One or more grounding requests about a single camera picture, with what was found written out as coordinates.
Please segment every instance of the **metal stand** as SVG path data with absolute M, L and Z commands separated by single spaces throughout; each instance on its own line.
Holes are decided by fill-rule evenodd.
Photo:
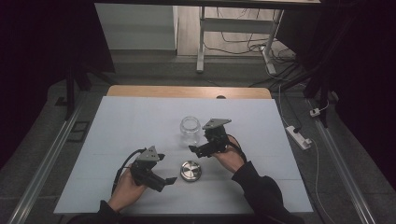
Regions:
M 276 17 L 274 20 L 274 24 L 272 26 L 272 30 L 270 33 L 270 36 L 268 37 L 268 42 L 267 45 L 265 46 L 264 50 L 262 51 L 262 57 L 265 60 L 265 65 L 267 66 L 268 69 L 268 73 L 270 75 L 275 75 L 276 74 L 276 70 L 274 68 L 274 65 L 271 63 L 271 57 L 270 57 L 270 50 L 271 50 L 271 46 L 274 42 L 274 38 L 276 35 L 276 31 L 277 31 L 277 27 L 279 26 L 279 22 L 280 22 L 280 18 L 282 17 L 282 13 L 283 10 L 277 10 L 276 11 Z
M 246 34 L 270 35 L 266 47 L 262 51 L 265 64 L 271 75 L 276 74 L 274 65 L 271 63 L 269 52 L 274 42 L 277 27 L 283 10 L 279 10 L 273 21 L 235 20 L 221 18 L 205 18 L 205 7 L 200 8 L 200 39 L 197 56 L 197 73 L 204 72 L 204 34 L 205 32 L 227 32 Z

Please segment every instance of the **white cable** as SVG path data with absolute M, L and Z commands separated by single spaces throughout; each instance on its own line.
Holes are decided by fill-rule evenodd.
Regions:
M 327 100 L 327 105 L 324 108 L 320 109 L 319 111 L 326 109 L 328 106 L 329 106 L 329 100 Z
M 279 109 L 280 109 L 280 117 L 283 119 L 283 122 L 285 122 L 285 124 L 289 127 L 289 124 L 286 122 L 285 118 L 283 118 L 283 111 L 282 111 L 282 104 L 280 103 L 280 86 L 279 85 Z
M 316 194 L 317 194 L 317 198 L 318 198 L 318 201 L 319 201 L 320 207 L 323 209 L 323 212 L 324 212 L 324 213 L 326 214 L 326 216 L 327 216 L 327 217 L 330 219 L 330 221 L 331 221 L 332 223 L 334 223 L 334 224 L 335 224 L 335 222 L 332 220 L 332 218 L 329 216 L 329 214 L 327 214 L 327 212 L 326 212 L 326 209 L 324 209 L 324 207 L 323 207 L 323 205 L 322 205 L 322 203 L 321 203 L 321 201 L 320 201 L 319 195 L 318 195 L 318 177 L 319 177 L 319 150 L 318 150 L 318 145 L 317 145 L 317 143 L 315 142 L 315 140 L 311 138 L 311 141 L 312 141 L 312 142 L 314 142 L 314 144 L 315 144 L 315 148 L 317 149 L 317 156 L 318 156 L 318 165 L 317 165 L 317 180 L 315 181 L 315 192 L 316 192 Z

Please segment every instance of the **black sleeve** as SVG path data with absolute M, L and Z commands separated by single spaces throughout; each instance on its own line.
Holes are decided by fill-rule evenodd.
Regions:
M 100 202 L 100 209 L 93 215 L 81 215 L 70 219 L 67 224 L 116 224 L 120 214 L 116 213 L 105 201 Z
M 262 222 L 300 224 L 304 220 L 292 215 L 284 206 L 279 186 L 269 176 L 259 176 L 251 161 L 233 175 L 245 192 L 245 198 Z

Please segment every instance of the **metal frame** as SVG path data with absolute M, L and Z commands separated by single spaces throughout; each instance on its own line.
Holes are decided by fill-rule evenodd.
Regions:
M 50 171 L 56 162 L 62 147 L 64 146 L 67 135 L 69 135 L 70 130 L 72 129 L 73 124 L 78 117 L 87 94 L 87 92 L 83 91 L 78 97 L 76 110 L 71 115 L 70 119 L 64 122 L 62 129 L 59 131 L 49 151 L 47 152 L 43 161 L 40 163 L 35 175 L 27 186 L 26 191 L 21 196 L 21 199 L 15 207 L 14 212 L 12 212 L 7 224 L 24 223 L 26 218 L 29 216 L 32 207 L 35 204 L 35 200 L 37 199 L 40 190 L 43 188 L 44 183 L 46 182 L 47 177 L 50 174 Z
M 309 101 L 308 100 L 306 101 L 307 104 L 310 106 L 310 108 L 312 108 Z M 375 218 L 367 202 L 365 201 L 364 196 L 361 193 L 360 188 L 358 187 L 358 184 L 353 178 L 352 173 L 350 173 L 347 163 L 344 161 L 344 158 L 338 146 L 335 144 L 335 141 L 332 138 L 332 134 L 330 133 L 330 130 L 328 128 L 325 128 L 322 122 L 319 121 L 319 119 L 315 120 L 315 124 L 317 125 L 320 136 L 322 137 L 326 145 L 326 148 L 328 149 L 328 152 L 332 157 L 334 166 L 337 169 L 338 174 L 340 175 L 344 183 L 344 186 L 346 187 L 346 191 L 349 193 L 353 205 L 355 205 L 356 212 L 358 213 L 358 216 L 361 218 L 361 223 L 375 224 L 376 223 Z
M 205 18 L 205 7 L 200 10 L 200 36 L 197 55 L 197 73 L 204 72 L 204 35 L 205 32 L 227 32 L 227 33 L 249 33 L 249 34 L 267 34 L 268 42 L 262 51 L 270 75 L 276 74 L 274 65 L 271 63 L 269 52 L 274 42 L 277 27 L 279 26 L 282 11 L 278 11 L 273 21 L 255 21 L 255 20 L 236 20 L 236 19 L 218 19 Z

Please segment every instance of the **wooden table edge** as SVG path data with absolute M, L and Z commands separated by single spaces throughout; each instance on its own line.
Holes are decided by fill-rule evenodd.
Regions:
M 135 97 L 176 97 L 176 98 L 217 98 L 227 99 L 272 99 L 265 88 L 241 87 L 185 87 L 185 86 L 134 86 L 114 85 L 107 96 Z

